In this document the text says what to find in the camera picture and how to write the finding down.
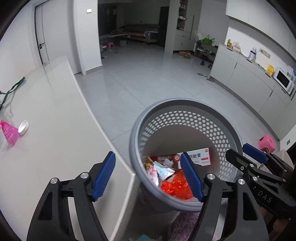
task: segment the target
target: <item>pink stool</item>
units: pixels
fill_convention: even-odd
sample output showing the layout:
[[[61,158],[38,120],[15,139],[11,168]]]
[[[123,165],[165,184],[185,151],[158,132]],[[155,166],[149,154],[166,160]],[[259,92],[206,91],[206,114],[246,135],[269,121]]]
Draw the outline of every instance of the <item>pink stool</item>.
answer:
[[[107,43],[107,47],[109,48],[110,51],[111,51],[111,46],[113,46],[113,48],[114,48],[114,43],[113,42]]]
[[[258,142],[258,148],[261,151],[265,151],[267,153],[271,153],[271,152],[274,152],[274,150],[276,149],[276,144],[274,143],[273,138],[269,134],[266,134],[265,136],[263,136],[259,140],[259,142]]]

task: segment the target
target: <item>gray tile floor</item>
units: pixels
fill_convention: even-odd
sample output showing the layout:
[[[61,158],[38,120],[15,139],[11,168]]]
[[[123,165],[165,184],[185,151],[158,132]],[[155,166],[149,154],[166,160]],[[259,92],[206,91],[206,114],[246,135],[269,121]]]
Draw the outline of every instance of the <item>gray tile floor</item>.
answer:
[[[238,99],[205,77],[210,70],[198,58],[168,56],[156,45],[130,42],[104,52],[103,68],[76,75],[98,122],[130,165],[128,140],[140,113],[151,104],[173,97],[202,101],[220,111],[236,128],[244,143],[256,146],[270,132]]]

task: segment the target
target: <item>pink towel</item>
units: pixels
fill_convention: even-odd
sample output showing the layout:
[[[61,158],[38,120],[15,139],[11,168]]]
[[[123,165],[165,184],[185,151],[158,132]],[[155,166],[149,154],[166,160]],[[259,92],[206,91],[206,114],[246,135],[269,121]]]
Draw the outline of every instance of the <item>pink towel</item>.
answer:
[[[187,241],[200,213],[180,212],[168,231],[168,241]]]

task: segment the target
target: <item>green bag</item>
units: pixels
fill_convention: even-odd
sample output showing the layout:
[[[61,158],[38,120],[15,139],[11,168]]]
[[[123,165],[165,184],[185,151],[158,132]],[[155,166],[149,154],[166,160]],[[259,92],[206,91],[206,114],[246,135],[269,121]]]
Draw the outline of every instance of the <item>green bag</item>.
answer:
[[[208,45],[212,45],[214,39],[210,39],[210,35],[208,34],[204,39],[203,42]]]

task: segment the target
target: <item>perforated basket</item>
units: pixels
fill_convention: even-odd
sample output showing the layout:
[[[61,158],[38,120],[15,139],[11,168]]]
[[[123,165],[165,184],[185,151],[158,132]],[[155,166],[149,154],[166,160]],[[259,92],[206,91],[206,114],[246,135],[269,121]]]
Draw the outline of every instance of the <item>perforated basket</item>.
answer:
[[[217,110],[195,100],[175,98],[155,103],[139,116],[130,136],[130,158],[153,207],[164,212],[197,212],[202,203],[196,198],[179,200],[156,187],[147,176],[142,157],[201,148],[210,149],[211,165],[205,167],[208,172],[230,182],[238,178],[240,172],[226,160],[225,152],[232,148],[243,154],[242,144],[233,126]]]

